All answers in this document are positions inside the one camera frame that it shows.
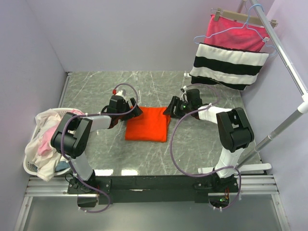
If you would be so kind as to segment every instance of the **white stripe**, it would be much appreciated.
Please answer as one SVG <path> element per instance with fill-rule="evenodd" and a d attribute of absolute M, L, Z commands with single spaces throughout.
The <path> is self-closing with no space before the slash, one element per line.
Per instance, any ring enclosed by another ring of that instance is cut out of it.
<path fill-rule="evenodd" d="M 253 53 L 249 51 L 228 51 L 200 43 L 196 56 L 224 61 L 232 64 L 263 66 L 269 54 Z"/>
<path fill-rule="evenodd" d="M 253 84 L 258 76 L 258 74 L 256 74 L 255 76 L 226 74 L 220 71 L 213 71 L 207 67 L 193 67 L 192 71 L 190 72 L 190 75 L 196 77 L 208 77 L 224 83 L 246 85 Z"/>

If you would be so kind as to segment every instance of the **pink cloth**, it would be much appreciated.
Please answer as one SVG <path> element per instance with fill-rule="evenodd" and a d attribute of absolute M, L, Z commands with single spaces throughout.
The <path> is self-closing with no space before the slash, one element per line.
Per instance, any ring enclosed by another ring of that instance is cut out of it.
<path fill-rule="evenodd" d="M 74 113 L 76 115 L 83 115 L 84 113 L 81 112 L 80 110 L 72 110 L 70 111 L 71 113 Z M 38 147 L 38 155 L 42 156 L 44 155 L 44 153 L 46 152 L 50 152 L 52 150 L 50 141 L 51 138 L 54 134 L 54 132 L 56 131 L 59 123 L 57 123 L 56 125 L 54 125 L 53 127 L 49 128 L 47 131 L 45 131 L 45 133 L 43 134 L 43 139 L 41 142 L 41 145 Z"/>
<path fill-rule="evenodd" d="M 218 21 L 214 21 L 215 16 L 211 15 L 211 17 L 212 18 L 208 24 L 208 29 L 206 32 L 207 37 L 231 27 L 243 26 L 243 23 L 238 23 L 227 18 L 219 17 Z M 252 25 L 249 25 L 248 27 L 256 29 L 263 38 L 270 37 L 263 27 Z M 204 43 L 246 51 L 260 51 L 265 44 L 257 32 L 247 29 L 246 25 L 242 29 L 232 29 L 221 34 L 214 35 L 209 39 L 205 38 Z"/>

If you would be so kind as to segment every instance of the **orange-red folded cloth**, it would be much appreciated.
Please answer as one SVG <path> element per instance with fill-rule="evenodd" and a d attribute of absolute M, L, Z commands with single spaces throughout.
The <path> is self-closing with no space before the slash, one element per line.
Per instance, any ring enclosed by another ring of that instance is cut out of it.
<path fill-rule="evenodd" d="M 127 141 L 166 142 L 170 116 L 163 115 L 166 107 L 140 107 L 143 113 L 127 121 Z"/>

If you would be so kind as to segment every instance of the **blue hanger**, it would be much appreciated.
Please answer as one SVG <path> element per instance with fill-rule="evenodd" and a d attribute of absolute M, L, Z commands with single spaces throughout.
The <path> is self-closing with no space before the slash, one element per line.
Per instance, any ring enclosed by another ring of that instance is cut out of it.
<path fill-rule="evenodd" d="M 266 46 L 266 47 L 272 47 L 272 48 L 275 49 L 274 53 L 270 54 L 270 55 L 275 55 L 276 52 L 277 52 L 276 47 L 273 46 L 273 45 L 266 45 L 266 41 L 265 41 L 264 38 L 262 38 L 262 36 L 260 35 L 260 33 L 259 33 L 256 29 L 253 29 L 253 28 L 248 27 L 248 22 L 249 22 L 249 18 L 250 18 L 250 10 L 251 10 L 253 7 L 255 7 L 255 6 L 260 6 L 260 7 L 262 8 L 262 10 L 264 11 L 263 6 L 262 6 L 261 4 L 255 4 L 255 5 L 251 6 L 251 7 L 249 8 L 249 10 L 248 10 L 248 17 L 247 17 L 247 20 L 246 20 L 246 22 L 243 24 L 243 26 L 241 26 L 241 27 L 231 27 L 231 28 L 228 28 L 228 29 L 226 29 L 226 30 L 223 30 L 223 31 L 219 31 L 219 32 L 217 32 L 217 33 L 214 33 L 214 34 L 212 34 L 212 35 L 209 36 L 209 37 L 208 37 L 208 36 L 205 36 L 205 35 L 196 36 L 196 37 L 194 37 L 194 39 L 193 39 L 194 43 L 195 43 L 195 44 L 199 44 L 199 42 L 196 42 L 196 41 L 195 41 L 196 38 L 210 38 L 210 37 L 212 37 L 212 36 L 214 36 L 214 35 L 221 34 L 221 33 L 226 32 L 226 31 L 228 31 L 228 30 L 232 30 L 232 29 L 243 29 L 243 28 L 245 27 L 245 25 L 246 25 L 246 28 L 247 28 L 247 29 L 250 29 L 250 30 L 253 30 L 253 31 L 257 32 L 257 34 L 260 36 L 260 38 L 261 38 L 261 39 L 263 40 L 263 42 L 265 43 L 265 46 Z"/>

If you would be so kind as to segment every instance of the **metal pole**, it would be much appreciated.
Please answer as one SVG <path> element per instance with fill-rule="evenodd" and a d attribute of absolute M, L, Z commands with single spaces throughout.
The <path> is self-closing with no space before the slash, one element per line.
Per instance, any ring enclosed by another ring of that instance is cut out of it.
<path fill-rule="evenodd" d="M 246 1 L 247 1 L 247 0 L 241 0 L 241 3 L 240 3 L 240 5 L 239 5 L 239 8 L 237 8 L 237 13 L 241 13 L 241 12 L 242 12 L 242 9 L 243 9 L 243 7 L 244 7 Z"/>
<path fill-rule="evenodd" d="M 250 0 L 251 4 L 255 5 L 258 4 L 257 0 Z M 268 32 L 271 40 L 273 41 L 274 45 L 277 48 L 277 52 L 280 55 L 284 65 L 287 67 L 288 71 L 290 72 L 298 90 L 302 95 L 307 93 L 307 87 L 305 86 L 303 80 L 299 76 L 298 72 L 296 71 L 295 67 L 293 66 L 293 63 L 290 61 L 288 55 L 285 53 L 284 48 L 276 35 L 275 31 L 271 27 L 267 17 L 265 16 L 264 12 L 262 11 L 262 7 L 260 6 L 255 6 L 254 7 L 258 17 L 262 21 L 266 31 Z"/>
<path fill-rule="evenodd" d="M 254 155 L 259 153 L 266 145 L 268 145 L 275 137 L 282 133 L 287 127 L 293 124 L 297 119 L 299 119 L 303 114 L 296 110 L 293 112 L 285 121 L 283 121 L 274 131 L 270 133 L 264 140 L 262 140 L 253 150 L 251 150 L 246 158 L 237 165 L 237 168 L 243 166 L 248 160 L 250 160 Z"/>

